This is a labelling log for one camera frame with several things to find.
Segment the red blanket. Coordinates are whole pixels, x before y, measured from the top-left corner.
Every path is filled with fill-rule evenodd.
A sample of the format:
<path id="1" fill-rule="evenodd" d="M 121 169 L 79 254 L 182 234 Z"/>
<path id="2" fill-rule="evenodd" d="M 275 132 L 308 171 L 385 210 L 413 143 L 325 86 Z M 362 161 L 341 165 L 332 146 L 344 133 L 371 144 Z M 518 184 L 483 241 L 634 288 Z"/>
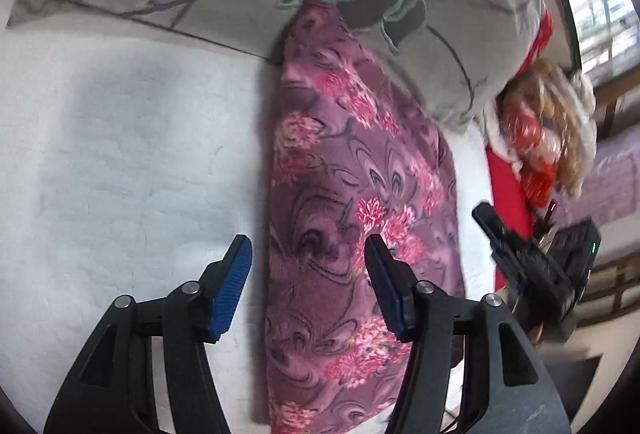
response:
<path id="1" fill-rule="evenodd" d="M 533 232 L 533 222 L 521 184 L 510 163 L 498 157 L 489 146 L 485 148 L 485 152 L 494 208 L 506 226 L 522 238 L 528 239 Z"/>

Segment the brown wooden bench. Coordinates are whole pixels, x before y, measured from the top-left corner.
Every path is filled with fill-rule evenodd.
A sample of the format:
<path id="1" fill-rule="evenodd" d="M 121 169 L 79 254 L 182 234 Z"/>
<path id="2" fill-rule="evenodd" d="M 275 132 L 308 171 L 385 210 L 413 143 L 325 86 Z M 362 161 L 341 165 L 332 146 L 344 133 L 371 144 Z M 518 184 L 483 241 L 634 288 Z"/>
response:
<path id="1" fill-rule="evenodd" d="M 639 309 L 639 252 L 596 266 L 575 308 L 577 327 L 603 324 Z"/>

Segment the white quilted bedspread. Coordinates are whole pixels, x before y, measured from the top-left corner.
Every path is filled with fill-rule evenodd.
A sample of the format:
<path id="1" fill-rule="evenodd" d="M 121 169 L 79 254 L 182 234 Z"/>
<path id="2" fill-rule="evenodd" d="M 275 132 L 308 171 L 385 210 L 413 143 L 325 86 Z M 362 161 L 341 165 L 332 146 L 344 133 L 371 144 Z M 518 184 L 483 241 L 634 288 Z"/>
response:
<path id="1" fill-rule="evenodd" d="M 2 28 L 1 385 L 33 428 L 116 296 L 161 298 L 244 234 L 250 278 L 207 354 L 232 431 L 268 431 L 278 77 L 260 58 L 112 17 Z"/>

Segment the red patterned pillow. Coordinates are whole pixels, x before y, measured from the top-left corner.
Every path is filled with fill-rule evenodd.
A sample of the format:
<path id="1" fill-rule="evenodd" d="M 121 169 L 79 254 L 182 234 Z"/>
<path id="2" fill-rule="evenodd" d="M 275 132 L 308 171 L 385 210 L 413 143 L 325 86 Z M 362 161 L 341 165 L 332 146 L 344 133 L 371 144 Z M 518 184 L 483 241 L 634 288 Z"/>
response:
<path id="1" fill-rule="evenodd" d="M 525 71 L 528 67 L 530 67 L 539 57 L 540 53 L 547 47 L 549 41 L 553 35 L 553 20 L 548 10 L 544 11 L 544 14 L 541 17 L 537 34 L 533 40 L 531 46 L 529 46 L 528 53 L 521 64 L 521 68 L 518 69 L 518 72 Z"/>

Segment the plastic bag of items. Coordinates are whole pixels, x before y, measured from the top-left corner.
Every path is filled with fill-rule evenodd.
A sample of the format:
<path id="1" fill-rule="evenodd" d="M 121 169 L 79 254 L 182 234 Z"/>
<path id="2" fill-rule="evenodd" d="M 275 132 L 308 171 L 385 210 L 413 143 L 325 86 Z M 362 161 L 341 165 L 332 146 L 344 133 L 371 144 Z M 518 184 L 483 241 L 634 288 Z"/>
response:
<path id="1" fill-rule="evenodd" d="M 597 152 L 596 98 L 582 72 L 538 59 L 478 117 L 485 144 L 510 165 L 525 201 L 548 206 L 555 191 L 576 199 Z"/>

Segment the purple pink floral garment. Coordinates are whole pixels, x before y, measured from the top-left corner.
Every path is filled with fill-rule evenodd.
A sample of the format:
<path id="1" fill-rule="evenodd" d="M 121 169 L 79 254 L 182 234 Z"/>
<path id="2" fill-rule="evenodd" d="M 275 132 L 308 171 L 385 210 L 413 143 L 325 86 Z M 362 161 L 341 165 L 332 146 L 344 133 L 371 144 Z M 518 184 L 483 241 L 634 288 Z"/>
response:
<path id="1" fill-rule="evenodd" d="M 266 354 L 276 433 L 346 433 L 396 402 L 410 348 L 364 264 L 394 258 L 465 294 L 454 160 L 439 128 L 329 4 L 284 43 L 270 190 Z"/>

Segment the lilac bed cover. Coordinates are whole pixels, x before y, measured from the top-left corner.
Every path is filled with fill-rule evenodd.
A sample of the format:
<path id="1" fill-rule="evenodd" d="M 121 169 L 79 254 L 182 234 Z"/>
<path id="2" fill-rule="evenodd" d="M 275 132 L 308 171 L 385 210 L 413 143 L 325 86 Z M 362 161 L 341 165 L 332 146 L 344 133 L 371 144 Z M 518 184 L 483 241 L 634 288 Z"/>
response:
<path id="1" fill-rule="evenodd" d="M 555 229 L 587 218 L 601 228 L 639 212 L 639 142 L 639 124 L 634 124 L 598 143 L 580 197 L 555 196 Z"/>

